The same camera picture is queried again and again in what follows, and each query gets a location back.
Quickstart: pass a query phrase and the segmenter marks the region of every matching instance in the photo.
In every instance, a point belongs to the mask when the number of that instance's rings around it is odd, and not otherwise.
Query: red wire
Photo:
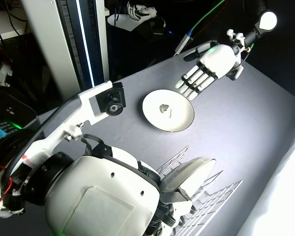
[[[213,21],[215,21],[216,20],[216,18],[222,13],[222,11],[225,9],[225,7],[226,7],[226,5],[227,5],[227,3],[229,2],[229,0],[228,1],[226,1],[225,2],[225,4],[224,4],[224,6],[220,9],[220,11],[216,14],[216,16],[202,29],[202,30],[200,30],[198,33],[196,33],[196,35],[193,37],[193,39],[195,39],[197,36],[199,36],[199,34],[200,33],[202,33]]]
[[[12,181],[12,178],[10,177],[10,183],[9,183],[9,186],[8,188],[5,190],[3,196],[0,198],[0,202],[2,202],[3,198],[5,197],[5,195],[7,194],[7,192],[11,189],[12,187],[12,184],[13,184],[13,181]]]

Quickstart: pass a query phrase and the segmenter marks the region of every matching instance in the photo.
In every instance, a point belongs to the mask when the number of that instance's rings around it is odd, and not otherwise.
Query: gray table
[[[142,99],[156,89],[174,90],[177,79],[192,65],[178,56],[124,78],[127,107],[123,113],[88,130],[155,168],[186,146],[190,146],[186,158],[215,158],[214,172],[225,171],[214,187],[239,179],[244,182],[202,235],[234,236],[295,138],[295,97],[245,64],[239,80],[223,78],[192,101],[195,120],[188,129],[166,133],[152,127],[143,117]],[[55,128],[74,106],[73,102],[46,132]],[[56,151],[78,158],[84,149],[79,141],[62,142]],[[0,228],[1,235],[12,235],[12,231],[24,236],[52,235],[44,208],[30,204],[25,215],[0,219]]]

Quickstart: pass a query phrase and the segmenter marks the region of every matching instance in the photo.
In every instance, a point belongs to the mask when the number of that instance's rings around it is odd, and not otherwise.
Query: white bowl
[[[188,128],[195,112],[189,100],[181,94],[161,89],[149,93],[143,100],[147,120],[163,131],[178,132]]]

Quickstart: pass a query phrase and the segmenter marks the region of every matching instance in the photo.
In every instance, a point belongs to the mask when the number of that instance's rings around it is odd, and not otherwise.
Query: white light strip
[[[82,31],[82,38],[83,38],[83,44],[84,44],[85,54],[87,55],[88,70],[89,70],[89,74],[90,74],[90,81],[92,82],[92,86],[95,87],[93,73],[92,73],[92,69],[90,67],[89,51],[88,51],[87,40],[85,38],[85,33],[84,33],[84,26],[83,26],[83,20],[82,20],[81,8],[80,8],[80,1],[79,0],[76,0],[76,2],[77,2],[78,15],[79,15],[80,27],[81,27],[81,31]]]

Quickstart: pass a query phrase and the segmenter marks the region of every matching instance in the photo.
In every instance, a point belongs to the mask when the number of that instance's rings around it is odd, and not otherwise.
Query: metal wire dish rack
[[[189,146],[177,153],[168,162],[157,169],[163,178],[171,170],[181,165],[184,161]],[[203,185],[192,197],[193,206],[188,215],[180,218],[179,225],[174,228],[172,236],[198,236],[213,217],[219,212],[228,199],[235,193],[242,183],[242,180],[234,182],[214,193],[209,194],[206,190],[223,173],[220,171],[207,178]]]

